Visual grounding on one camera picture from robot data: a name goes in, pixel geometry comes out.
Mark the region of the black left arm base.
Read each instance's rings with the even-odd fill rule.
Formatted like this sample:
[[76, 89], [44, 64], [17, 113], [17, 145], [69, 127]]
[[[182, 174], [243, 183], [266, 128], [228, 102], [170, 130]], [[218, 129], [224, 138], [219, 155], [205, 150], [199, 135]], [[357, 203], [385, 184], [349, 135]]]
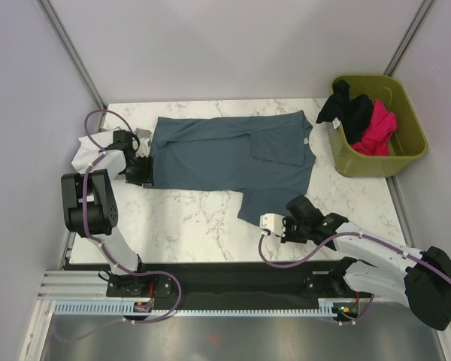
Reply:
[[177, 285], [170, 275], [165, 274], [164, 269], [142, 269], [141, 272], [152, 275], [115, 275], [110, 270], [102, 269], [98, 277], [107, 283], [108, 297], [170, 299], [178, 295]]

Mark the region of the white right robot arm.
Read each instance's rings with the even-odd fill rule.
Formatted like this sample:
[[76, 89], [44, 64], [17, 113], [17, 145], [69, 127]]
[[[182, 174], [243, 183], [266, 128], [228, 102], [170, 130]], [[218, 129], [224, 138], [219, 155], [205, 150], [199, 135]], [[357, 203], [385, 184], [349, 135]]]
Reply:
[[290, 201], [286, 210], [289, 216], [274, 221], [274, 233], [283, 241], [313, 241], [346, 255], [329, 277], [334, 294], [354, 290], [383, 297], [408, 307], [439, 331], [451, 323], [451, 259], [443, 250], [401, 246], [342, 215], [324, 215], [303, 196]]

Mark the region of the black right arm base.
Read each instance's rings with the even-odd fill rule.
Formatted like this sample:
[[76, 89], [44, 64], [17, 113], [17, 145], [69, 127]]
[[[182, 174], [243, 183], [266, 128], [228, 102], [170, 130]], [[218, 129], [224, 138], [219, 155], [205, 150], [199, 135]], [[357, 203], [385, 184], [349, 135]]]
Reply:
[[328, 299], [354, 299], [357, 296], [365, 298], [368, 293], [358, 293], [347, 286], [342, 278], [327, 272], [307, 273], [304, 279], [307, 294], [311, 297]]

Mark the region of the blue-grey t-shirt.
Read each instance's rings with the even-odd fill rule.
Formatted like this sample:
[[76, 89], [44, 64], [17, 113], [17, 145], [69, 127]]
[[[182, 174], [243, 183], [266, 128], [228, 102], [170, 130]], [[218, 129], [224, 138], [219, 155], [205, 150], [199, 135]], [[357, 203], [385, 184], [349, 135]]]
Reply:
[[150, 154], [154, 186], [164, 190], [242, 194], [238, 218], [259, 225], [263, 214], [286, 216], [307, 193], [315, 154], [303, 111], [263, 117], [157, 121]]

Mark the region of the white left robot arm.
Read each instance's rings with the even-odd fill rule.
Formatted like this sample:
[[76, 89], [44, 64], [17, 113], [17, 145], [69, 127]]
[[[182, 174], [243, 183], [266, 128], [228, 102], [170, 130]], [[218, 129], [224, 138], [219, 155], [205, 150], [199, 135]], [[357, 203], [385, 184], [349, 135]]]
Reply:
[[124, 239], [118, 227], [119, 209], [112, 187], [118, 177], [128, 184], [153, 185], [151, 132], [117, 129], [97, 134], [101, 147], [82, 140], [72, 162], [74, 173], [61, 177], [65, 226], [93, 243], [110, 264], [112, 273], [126, 275], [124, 287], [134, 296], [145, 294], [150, 278], [141, 272], [141, 258]]

